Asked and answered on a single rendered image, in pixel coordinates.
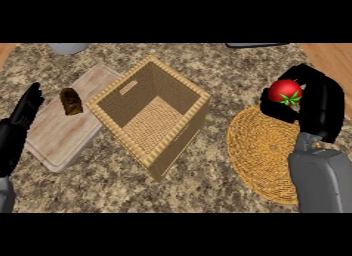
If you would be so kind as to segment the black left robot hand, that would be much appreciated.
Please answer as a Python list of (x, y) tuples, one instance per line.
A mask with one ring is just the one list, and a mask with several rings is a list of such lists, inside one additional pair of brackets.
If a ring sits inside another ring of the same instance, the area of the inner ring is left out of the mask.
[(22, 94), (10, 116), (0, 120), (0, 178), (9, 176), (16, 167), (43, 101), (40, 83), (35, 82)]

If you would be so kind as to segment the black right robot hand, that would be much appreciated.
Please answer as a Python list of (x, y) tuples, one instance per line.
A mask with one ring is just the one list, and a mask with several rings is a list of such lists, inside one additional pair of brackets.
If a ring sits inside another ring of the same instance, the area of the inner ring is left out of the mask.
[(283, 103), (270, 100), (270, 89), (260, 96), (260, 111), (264, 115), (286, 123), (298, 121), (300, 131), (322, 137), (334, 143), (344, 120), (344, 91), (339, 84), (305, 64), (292, 66), (279, 76), (277, 82), (291, 80), (304, 85), (300, 98), (300, 110), (294, 111)]

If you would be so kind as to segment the red tomato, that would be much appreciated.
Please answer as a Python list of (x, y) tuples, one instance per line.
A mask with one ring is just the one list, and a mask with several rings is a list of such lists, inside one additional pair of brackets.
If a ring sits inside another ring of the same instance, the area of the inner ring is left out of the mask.
[(303, 97), (303, 90), (298, 83), (289, 79), (273, 82), (267, 90), (269, 100), (286, 106), (295, 106)]

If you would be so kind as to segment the round woven placemat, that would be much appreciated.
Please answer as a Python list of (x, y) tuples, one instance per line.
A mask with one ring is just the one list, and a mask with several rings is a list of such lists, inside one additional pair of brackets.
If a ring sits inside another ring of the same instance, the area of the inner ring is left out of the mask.
[(298, 122), (266, 116), (258, 106), (238, 112), (226, 132), (226, 151), (233, 169), (246, 187), (264, 199), (297, 204), (297, 192), (288, 170)]

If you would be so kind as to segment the square wicker basket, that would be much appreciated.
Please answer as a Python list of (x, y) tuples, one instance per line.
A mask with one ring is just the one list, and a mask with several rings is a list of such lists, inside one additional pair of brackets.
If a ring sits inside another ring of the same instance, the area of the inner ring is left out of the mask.
[(149, 56), (85, 103), (155, 180), (202, 128), (208, 102), (207, 91)]

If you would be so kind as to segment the pale wooden cutting board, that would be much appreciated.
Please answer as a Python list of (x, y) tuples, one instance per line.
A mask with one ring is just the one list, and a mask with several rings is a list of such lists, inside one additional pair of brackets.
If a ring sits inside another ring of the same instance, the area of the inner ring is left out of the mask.
[(54, 97), (37, 113), (29, 127), (25, 149), (50, 172), (60, 172), (88, 144), (102, 124), (88, 111), (85, 102), (118, 79), (119, 73), (97, 64), (71, 85), (80, 99), (82, 112), (65, 115), (60, 98)]

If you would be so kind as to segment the dark brown food chunk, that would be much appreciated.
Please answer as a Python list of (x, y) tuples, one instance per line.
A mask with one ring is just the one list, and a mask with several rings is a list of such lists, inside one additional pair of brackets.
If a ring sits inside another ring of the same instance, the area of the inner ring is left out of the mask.
[(59, 93), (65, 115), (75, 115), (82, 112), (81, 99), (72, 88), (63, 88)]

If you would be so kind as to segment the dark grey flat appliance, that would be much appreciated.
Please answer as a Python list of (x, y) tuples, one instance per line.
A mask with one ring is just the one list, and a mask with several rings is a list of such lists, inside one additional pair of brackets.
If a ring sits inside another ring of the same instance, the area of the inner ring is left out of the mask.
[(224, 46), (229, 48), (240, 49), (240, 48), (282, 46), (286, 44), (289, 43), (224, 43)]

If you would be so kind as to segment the pale grey round container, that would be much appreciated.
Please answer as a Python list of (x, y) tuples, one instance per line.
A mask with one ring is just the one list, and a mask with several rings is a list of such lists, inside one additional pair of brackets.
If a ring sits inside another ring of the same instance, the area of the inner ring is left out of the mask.
[(47, 46), (54, 53), (69, 55), (81, 52), (88, 47), (88, 43), (49, 43)]

